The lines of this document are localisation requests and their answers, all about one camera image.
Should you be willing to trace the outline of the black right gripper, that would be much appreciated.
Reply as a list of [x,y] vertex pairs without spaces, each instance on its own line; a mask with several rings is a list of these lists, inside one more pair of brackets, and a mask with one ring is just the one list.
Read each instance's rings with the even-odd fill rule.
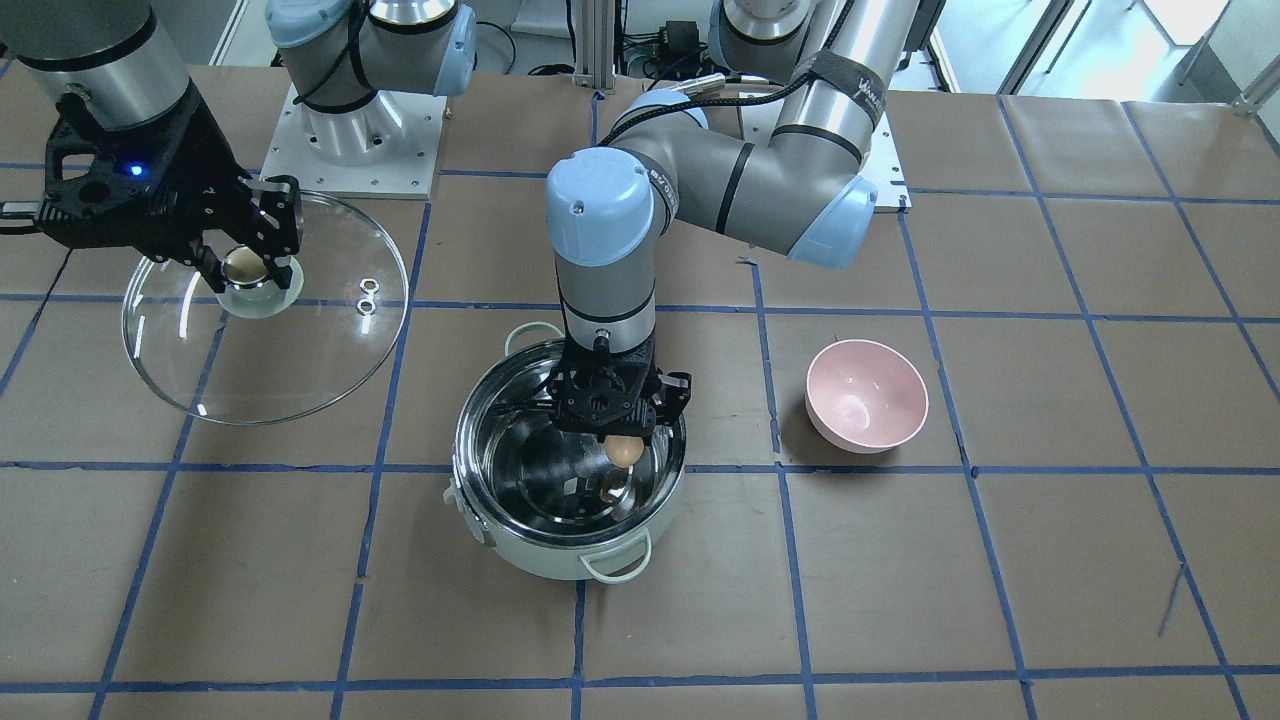
[[156,263],[191,265],[224,293],[221,259],[202,238],[220,231],[255,251],[270,282],[294,288],[298,181],[253,179],[195,85],[173,108],[128,129],[101,126],[81,92],[64,92],[55,106],[35,231],[68,249],[132,247]]

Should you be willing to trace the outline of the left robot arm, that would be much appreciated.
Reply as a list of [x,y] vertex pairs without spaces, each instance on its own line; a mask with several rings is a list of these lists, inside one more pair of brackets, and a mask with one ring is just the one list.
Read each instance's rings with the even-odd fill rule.
[[712,129],[732,97],[641,94],[595,146],[547,178],[564,345],[539,407],[559,430],[646,438],[677,424],[686,373],[657,366],[659,238],[673,222],[818,266],[844,268],[876,210],[863,176],[915,1],[717,1],[716,61],[777,85],[755,143]]

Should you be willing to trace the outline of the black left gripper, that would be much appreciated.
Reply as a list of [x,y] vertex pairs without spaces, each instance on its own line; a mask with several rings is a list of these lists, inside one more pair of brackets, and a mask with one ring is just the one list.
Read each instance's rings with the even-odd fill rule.
[[657,365],[657,338],[613,352],[598,336],[589,346],[568,337],[552,369],[547,391],[550,423],[558,430],[650,439],[658,427],[675,427],[692,395],[687,372],[664,374]]

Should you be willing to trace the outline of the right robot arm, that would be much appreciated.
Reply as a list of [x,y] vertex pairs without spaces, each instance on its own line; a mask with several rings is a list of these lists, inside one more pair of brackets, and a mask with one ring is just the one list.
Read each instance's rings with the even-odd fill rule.
[[[460,1],[270,1],[271,41],[310,115],[380,94],[461,95],[476,20]],[[301,190],[255,179],[147,1],[5,1],[3,45],[58,111],[28,232],[70,250],[131,247],[207,287],[301,287]]]

